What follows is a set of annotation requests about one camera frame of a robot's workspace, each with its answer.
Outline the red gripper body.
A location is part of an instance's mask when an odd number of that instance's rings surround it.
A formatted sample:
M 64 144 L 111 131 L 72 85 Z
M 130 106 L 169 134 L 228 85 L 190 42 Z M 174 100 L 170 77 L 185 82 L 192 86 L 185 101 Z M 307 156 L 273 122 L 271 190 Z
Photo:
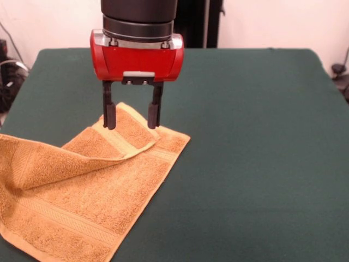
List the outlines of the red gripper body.
M 100 80 L 122 81 L 127 77 L 175 81 L 184 61 L 184 41 L 172 34 L 166 41 L 141 43 L 111 38 L 100 29 L 90 36 L 94 72 Z

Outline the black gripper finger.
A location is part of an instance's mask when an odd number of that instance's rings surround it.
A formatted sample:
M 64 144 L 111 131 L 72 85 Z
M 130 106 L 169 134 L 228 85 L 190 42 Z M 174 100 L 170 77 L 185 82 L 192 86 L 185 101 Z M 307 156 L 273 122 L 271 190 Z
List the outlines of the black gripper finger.
M 160 126 L 161 100 L 163 96 L 164 83 L 156 82 L 153 88 L 152 101 L 148 107 L 148 128 L 155 129 Z
M 116 108 L 112 101 L 112 81 L 102 81 L 103 84 L 103 127 L 114 130 L 116 127 Z

